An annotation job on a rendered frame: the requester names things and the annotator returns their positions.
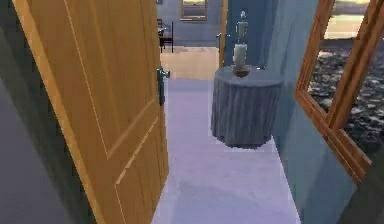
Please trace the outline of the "round table with grey cloth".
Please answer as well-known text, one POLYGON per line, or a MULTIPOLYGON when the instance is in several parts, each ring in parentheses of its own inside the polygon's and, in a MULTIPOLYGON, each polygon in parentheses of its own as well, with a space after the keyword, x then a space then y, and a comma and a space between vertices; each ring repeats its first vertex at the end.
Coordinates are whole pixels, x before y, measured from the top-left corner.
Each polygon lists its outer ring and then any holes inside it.
POLYGON ((255 149, 272 137, 282 76, 252 66, 238 77, 231 66, 215 72, 212 91, 212 135, 229 147, 255 149))

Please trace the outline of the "white candle in brown holder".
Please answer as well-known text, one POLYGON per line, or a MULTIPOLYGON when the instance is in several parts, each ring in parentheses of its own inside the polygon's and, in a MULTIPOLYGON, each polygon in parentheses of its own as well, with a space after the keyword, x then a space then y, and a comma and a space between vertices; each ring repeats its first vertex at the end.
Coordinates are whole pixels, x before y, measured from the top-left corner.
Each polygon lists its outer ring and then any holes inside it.
POLYGON ((237 77, 245 77, 250 72, 250 65, 246 64, 247 45, 245 43, 236 44, 233 56, 233 72, 237 77))

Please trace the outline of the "black chair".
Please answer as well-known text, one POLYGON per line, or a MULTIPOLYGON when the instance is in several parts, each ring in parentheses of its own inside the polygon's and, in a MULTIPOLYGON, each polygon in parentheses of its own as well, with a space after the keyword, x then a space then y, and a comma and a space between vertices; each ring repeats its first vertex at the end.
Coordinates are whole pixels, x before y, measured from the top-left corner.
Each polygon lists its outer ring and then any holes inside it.
POLYGON ((171 46, 171 52, 174 52, 174 22, 171 22, 170 25, 167 25, 163 22, 162 19, 158 18, 157 25, 160 52, 163 52, 167 44, 171 46))

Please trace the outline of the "light wooden room door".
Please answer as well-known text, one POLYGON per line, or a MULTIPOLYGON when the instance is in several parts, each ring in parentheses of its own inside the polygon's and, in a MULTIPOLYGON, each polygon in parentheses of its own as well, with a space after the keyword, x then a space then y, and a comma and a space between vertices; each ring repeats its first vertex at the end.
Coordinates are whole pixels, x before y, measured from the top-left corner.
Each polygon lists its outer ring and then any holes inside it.
POLYGON ((169 168, 155 0, 12 0, 97 224, 151 224, 169 168))

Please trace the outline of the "grey slender statuette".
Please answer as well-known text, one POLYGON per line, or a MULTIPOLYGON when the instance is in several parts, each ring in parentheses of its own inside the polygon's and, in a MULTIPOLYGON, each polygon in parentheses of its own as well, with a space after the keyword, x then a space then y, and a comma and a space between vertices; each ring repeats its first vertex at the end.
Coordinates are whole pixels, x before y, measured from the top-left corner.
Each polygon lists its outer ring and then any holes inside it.
POLYGON ((238 34, 237 42, 239 44, 246 44, 245 36, 248 29, 247 15, 245 11, 240 14, 240 21, 237 23, 236 32, 238 34))

